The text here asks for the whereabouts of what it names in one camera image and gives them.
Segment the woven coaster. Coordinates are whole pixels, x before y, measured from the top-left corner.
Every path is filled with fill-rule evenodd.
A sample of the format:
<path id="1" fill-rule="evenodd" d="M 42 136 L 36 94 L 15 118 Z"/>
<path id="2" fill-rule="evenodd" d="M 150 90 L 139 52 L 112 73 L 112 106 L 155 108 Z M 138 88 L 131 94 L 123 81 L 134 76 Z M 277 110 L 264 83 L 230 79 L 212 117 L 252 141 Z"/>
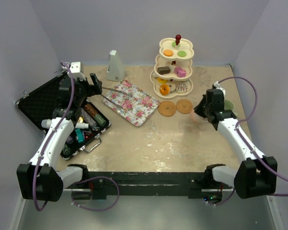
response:
<path id="1" fill-rule="evenodd" d="M 171 117 L 176 111 L 176 105 L 171 101 L 162 101 L 158 106 L 158 112 L 164 117 Z"/>
<path id="2" fill-rule="evenodd" d="M 176 109 L 182 114 L 189 114 L 192 110 L 192 102 L 187 99 L 180 99 L 176 103 Z"/>

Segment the pink cup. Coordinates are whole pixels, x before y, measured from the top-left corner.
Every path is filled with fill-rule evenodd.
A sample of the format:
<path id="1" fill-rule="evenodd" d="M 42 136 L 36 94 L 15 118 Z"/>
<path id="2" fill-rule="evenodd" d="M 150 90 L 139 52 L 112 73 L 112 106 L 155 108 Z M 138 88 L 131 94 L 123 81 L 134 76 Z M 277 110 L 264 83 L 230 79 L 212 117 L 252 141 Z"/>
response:
<path id="1" fill-rule="evenodd" d="M 207 121 L 206 118 L 202 118 L 200 117 L 199 115 L 197 115 L 194 111 L 191 111 L 190 112 L 190 117 L 191 117 L 191 120 L 197 124 L 202 124 L 204 122 Z"/>

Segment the green cup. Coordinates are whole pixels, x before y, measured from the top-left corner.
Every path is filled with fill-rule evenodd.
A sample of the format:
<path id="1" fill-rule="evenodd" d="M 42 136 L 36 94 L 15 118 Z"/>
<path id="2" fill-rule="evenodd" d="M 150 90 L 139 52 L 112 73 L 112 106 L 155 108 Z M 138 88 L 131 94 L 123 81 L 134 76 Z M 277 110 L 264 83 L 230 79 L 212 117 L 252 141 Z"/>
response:
<path id="1" fill-rule="evenodd" d="M 225 110 L 231 110 L 232 112 L 235 112 L 235 105 L 232 101 L 225 99 L 224 100 L 224 109 Z"/>

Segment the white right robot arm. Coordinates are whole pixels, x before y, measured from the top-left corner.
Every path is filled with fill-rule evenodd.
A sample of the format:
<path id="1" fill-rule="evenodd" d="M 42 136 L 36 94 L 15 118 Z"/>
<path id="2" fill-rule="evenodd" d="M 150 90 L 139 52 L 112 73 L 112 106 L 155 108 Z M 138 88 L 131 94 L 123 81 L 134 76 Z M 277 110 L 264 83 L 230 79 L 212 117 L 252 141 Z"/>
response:
<path id="1" fill-rule="evenodd" d="M 216 188 L 220 183 L 226 184 L 233 187 L 242 199 L 273 194 L 276 191 L 276 175 L 264 165 L 276 171 L 276 159 L 265 156 L 256 148 L 238 125 L 235 114 L 225 110 L 224 102 L 221 89 L 208 89 L 194 112 L 207 119 L 225 138 L 240 161 L 240 166 L 237 170 L 222 164 L 208 166 L 209 173 L 204 176 L 205 185 Z"/>

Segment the sprinkled white donut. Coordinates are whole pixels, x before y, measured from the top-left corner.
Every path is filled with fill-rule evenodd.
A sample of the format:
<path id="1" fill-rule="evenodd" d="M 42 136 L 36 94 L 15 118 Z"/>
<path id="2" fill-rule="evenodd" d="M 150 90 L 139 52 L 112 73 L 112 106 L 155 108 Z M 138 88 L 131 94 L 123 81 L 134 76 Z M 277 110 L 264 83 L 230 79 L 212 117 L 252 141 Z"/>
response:
<path id="1" fill-rule="evenodd" d="M 179 94 L 186 93 L 188 91 L 188 86 L 185 83 L 179 83 L 176 86 L 176 92 Z"/>

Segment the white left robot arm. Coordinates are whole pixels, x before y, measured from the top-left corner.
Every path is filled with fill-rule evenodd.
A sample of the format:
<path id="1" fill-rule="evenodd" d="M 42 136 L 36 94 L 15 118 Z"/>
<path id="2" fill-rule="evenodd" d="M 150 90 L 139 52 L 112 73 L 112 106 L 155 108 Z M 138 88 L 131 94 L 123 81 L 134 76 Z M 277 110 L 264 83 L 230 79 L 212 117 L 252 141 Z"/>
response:
<path id="1" fill-rule="evenodd" d="M 47 134 L 34 156 L 16 170 L 24 199 L 56 202 L 63 189 L 77 185 L 85 188 L 90 176 L 87 167 L 69 165 L 57 172 L 55 166 L 63 147 L 74 131 L 81 106 L 90 96 L 102 93 L 102 82 L 91 73 L 87 80 L 71 80 L 67 73 L 54 77 L 19 100 L 17 107 Z"/>

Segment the cream plain donut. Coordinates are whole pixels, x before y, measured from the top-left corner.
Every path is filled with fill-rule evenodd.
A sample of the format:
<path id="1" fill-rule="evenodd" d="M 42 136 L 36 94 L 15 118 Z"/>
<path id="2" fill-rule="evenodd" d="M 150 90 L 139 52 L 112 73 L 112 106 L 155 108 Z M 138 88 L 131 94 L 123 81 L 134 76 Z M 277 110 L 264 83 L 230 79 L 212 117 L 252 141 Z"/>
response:
<path id="1" fill-rule="evenodd" d="M 170 92 L 174 92 L 176 90 L 176 84 L 168 82 L 167 85 L 169 86 Z"/>

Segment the yellow glazed donut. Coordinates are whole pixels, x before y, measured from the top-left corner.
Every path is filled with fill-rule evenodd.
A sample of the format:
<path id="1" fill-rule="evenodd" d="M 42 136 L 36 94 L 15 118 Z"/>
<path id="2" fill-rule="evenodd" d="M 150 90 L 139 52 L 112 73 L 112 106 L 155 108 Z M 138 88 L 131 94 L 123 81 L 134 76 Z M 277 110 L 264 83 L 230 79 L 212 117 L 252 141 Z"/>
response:
<path id="1" fill-rule="evenodd" d="M 162 78 L 157 78 L 157 83 L 159 85 L 163 85 L 163 84 L 166 84 L 168 80 L 166 79 L 162 79 Z"/>

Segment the orange macaron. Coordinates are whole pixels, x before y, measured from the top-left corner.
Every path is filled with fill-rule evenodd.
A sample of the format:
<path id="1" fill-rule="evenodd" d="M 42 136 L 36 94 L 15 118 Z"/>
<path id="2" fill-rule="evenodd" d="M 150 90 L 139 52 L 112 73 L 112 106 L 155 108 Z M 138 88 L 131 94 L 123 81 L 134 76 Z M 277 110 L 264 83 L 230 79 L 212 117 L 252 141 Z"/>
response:
<path id="1" fill-rule="evenodd" d="M 163 54 L 164 54 L 166 57 L 171 57 L 171 56 L 173 56 L 173 51 L 170 50 L 170 49 L 166 49 L 166 50 L 164 50 Z"/>

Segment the chocolate striped cake bar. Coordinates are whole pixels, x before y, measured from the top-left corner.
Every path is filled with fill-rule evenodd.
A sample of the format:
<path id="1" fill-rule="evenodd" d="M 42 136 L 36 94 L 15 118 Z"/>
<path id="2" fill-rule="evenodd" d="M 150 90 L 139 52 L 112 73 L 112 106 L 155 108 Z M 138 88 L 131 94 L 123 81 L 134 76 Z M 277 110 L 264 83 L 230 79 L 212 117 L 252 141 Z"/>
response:
<path id="1" fill-rule="evenodd" d="M 165 75 L 171 72 L 171 68 L 169 66 L 158 67 L 157 73 L 160 75 Z"/>

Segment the metal tongs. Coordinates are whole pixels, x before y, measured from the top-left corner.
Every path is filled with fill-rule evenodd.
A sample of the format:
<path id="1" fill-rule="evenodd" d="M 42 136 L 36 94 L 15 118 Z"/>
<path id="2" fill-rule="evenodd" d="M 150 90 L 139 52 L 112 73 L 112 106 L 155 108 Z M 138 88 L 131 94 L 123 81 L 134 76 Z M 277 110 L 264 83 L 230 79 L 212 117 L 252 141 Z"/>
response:
<path id="1" fill-rule="evenodd" d="M 112 89 L 112 88 L 104 87 L 104 86 L 102 86 L 101 89 L 111 92 L 111 93 L 109 93 L 109 95 L 103 95 L 103 94 L 101 94 L 101 96 L 102 96 L 106 101 L 108 101 L 109 103 L 113 104 L 116 108 L 118 108 L 118 109 L 120 109 L 120 110 L 123 110 L 124 108 L 120 105 L 120 103 L 117 103 L 116 100 L 117 100 L 118 98 L 122 97 L 122 96 L 127 96 L 127 97 L 129 97 L 129 98 L 132 97 L 132 94 L 131 94 L 131 93 L 127 93 L 127 92 L 120 91 L 120 90 L 117 90 L 117 89 Z"/>

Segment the pink cake slice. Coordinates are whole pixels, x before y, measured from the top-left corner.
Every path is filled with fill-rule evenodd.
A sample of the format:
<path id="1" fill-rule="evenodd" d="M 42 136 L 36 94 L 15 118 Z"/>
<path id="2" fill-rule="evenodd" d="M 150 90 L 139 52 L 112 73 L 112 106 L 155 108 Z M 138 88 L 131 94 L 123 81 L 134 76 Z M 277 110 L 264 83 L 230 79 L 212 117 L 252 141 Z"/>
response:
<path id="1" fill-rule="evenodd" d="M 177 75 L 179 78 L 184 78 L 186 77 L 186 71 L 181 68 L 181 67 L 175 67 L 174 73 Z"/>

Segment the cream cake slice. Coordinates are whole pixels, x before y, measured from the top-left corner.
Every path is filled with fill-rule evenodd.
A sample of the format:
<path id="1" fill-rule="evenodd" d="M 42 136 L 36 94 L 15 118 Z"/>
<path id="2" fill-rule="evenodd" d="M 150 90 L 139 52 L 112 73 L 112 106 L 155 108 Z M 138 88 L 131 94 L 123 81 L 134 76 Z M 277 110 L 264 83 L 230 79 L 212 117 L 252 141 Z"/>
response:
<path id="1" fill-rule="evenodd" d="M 176 68 L 176 65 L 172 62 L 168 67 L 170 68 L 171 71 L 174 71 Z"/>

